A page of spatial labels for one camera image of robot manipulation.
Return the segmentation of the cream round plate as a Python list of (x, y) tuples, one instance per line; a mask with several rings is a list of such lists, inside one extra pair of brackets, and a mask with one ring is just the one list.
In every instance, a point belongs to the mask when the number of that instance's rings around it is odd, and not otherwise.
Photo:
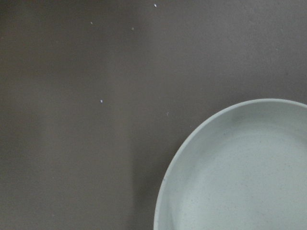
[(304, 230), (307, 106), (232, 105), (183, 142), (164, 175), (156, 230)]

